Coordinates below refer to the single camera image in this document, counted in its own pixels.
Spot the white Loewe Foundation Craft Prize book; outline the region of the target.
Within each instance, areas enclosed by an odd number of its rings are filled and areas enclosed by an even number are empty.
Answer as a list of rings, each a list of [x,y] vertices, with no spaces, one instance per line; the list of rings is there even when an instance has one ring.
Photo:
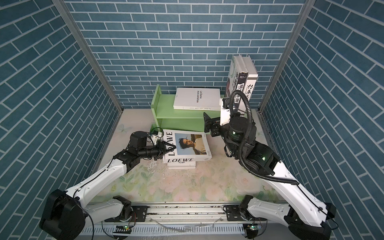
[[[163,142],[176,147],[163,156],[166,164],[201,162],[212,158],[207,135],[203,132],[164,129]]]

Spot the white La Dame aux camelias book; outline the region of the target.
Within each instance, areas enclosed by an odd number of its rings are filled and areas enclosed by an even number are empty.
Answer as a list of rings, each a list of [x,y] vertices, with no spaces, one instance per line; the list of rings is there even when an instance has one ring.
[[[177,88],[175,110],[220,111],[220,90],[209,88]]]

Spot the white book with barcode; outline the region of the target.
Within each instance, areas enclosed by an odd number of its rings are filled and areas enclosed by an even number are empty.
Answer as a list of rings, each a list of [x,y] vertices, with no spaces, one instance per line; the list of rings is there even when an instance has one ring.
[[[169,169],[195,169],[196,162],[167,163]]]

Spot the Chinese book with man portrait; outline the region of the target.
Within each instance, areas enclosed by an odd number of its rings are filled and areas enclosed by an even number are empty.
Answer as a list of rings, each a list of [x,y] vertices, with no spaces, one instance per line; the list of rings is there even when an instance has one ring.
[[[248,70],[246,68],[242,56],[232,56],[227,85],[226,97],[229,98],[233,91],[243,91],[248,78]]]

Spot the large white black-spine book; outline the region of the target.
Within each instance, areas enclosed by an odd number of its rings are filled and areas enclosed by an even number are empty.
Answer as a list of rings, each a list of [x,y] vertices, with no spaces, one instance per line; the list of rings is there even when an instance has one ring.
[[[246,95],[248,100],[251,99],[255,84],[259,78],[259,74],[256,70],[256,67],[254,66],[253,61],[249,56],[243,57],[243,61],[245,63],[245,67],[248,71],[248,77],[246,80],[246,83],[243,87],[243,93]]]

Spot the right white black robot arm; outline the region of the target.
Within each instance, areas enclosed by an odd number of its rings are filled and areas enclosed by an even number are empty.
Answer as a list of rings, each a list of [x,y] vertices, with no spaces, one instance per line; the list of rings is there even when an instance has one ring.
[[[313,196],[269,146],[256,141],[257,127],[251,114],[235,114],[221,125],[220,118],[204,113],[204,122],[206,133],[222,137],[228,157],[238,160],[244,169],[270,184],[286,200],[285,204],[276,204],[246,195],[238,206],[244,220],[271,220],[288,227],[301,240],[330,239],[333,229],[327,221],[335,217],[336,207]]]

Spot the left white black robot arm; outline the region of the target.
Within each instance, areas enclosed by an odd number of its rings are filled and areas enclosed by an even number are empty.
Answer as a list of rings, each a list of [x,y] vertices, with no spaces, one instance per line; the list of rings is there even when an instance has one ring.
[[[89,202],[114,180],[122,177],[141,159],[162,158],[176,149],[168,142],[157,141],[147,145],[149,133],[137,131],[131,134],[128,146],[114,155],[109,164],[87,179],[65,191],[59,189],[50,193],[40,220],[40,228],[57,240],[73,240],[84,228],[93,226],[110,218],[119,218],[121,222],[133,218],[131,201],[121,196],[96,204]]]

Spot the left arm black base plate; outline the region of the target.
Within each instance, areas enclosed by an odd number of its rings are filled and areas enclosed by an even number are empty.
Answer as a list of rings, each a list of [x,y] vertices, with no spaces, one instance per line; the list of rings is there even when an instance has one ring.
[[[148,212],[148,206],[131,206],[131,219],[130,219],[130,222],[131,223],[134,223],[134,222],[139,222],[139,223],[143,223],[146,221],[146,217],[147,217],[147,212]]]

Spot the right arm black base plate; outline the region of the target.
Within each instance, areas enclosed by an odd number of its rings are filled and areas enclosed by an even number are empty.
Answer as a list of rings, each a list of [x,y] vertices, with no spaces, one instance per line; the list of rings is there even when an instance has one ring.
[[[238,205],[224,205],[223,211],[226,214],[227,221],[229,222],[243,221]]]

